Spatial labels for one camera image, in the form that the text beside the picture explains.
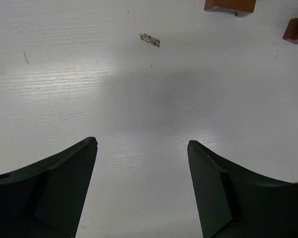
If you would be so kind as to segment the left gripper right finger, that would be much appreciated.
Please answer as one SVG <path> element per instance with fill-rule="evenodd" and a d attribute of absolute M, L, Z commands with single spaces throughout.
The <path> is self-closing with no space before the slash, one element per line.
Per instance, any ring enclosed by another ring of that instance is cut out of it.
<path fill-rule="evenodd" d="M 298 238 L 298 182 L 269 178 L 191 140 L 189 168 L 205 238 Z"/>

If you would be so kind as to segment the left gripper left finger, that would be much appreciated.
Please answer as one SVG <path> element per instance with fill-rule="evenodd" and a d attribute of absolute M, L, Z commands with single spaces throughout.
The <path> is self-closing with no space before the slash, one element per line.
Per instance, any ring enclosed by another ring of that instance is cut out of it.
<path fill-rule="evenodd" d="M 88 137 L 68 149 L 0 175 L 0 238 L 73 238 L 97 155 Z"/>

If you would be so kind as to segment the brown wood block small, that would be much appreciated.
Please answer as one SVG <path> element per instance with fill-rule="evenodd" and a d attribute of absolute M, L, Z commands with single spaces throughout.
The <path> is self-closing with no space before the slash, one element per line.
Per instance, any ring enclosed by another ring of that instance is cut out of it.
<path fill-rule="evenodd" d="M 289 21 L 283 40 L 298 45 L 298 18 L 293 18 Z"/>

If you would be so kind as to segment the brown wood block long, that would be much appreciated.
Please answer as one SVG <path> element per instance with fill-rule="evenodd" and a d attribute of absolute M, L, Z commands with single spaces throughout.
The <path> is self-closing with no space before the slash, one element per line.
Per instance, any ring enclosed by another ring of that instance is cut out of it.
<path fill-rule="evenodd" d="M 256 0 L 206 0 L 204 11 L 233 12 L 242 18 L 254 12 Z"/>

